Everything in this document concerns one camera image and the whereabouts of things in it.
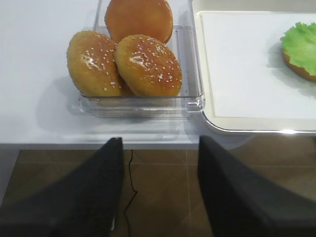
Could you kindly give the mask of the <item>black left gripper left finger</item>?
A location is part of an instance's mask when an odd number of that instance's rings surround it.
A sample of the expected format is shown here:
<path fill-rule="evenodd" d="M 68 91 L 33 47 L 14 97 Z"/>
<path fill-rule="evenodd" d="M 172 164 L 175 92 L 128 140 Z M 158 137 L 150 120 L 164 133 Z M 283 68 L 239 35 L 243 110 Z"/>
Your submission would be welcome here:
<path fill-rule="evenodd" d="M 63 179 L 0 209 L 2 237 L 108 237 L 123 186 L 123 146 L 112 138 Z"/>

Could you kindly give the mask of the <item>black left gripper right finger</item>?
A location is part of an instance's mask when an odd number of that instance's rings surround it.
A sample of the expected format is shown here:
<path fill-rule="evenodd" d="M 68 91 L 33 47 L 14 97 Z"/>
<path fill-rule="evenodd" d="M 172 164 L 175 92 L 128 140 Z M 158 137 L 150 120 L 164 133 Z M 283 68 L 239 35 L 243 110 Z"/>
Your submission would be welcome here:
<path fill-rule="evenodd" d="M 215 140 L 199 138 L 197 176 L 216 237 L 314 237 L 316 203 L 269 181 Z"/>

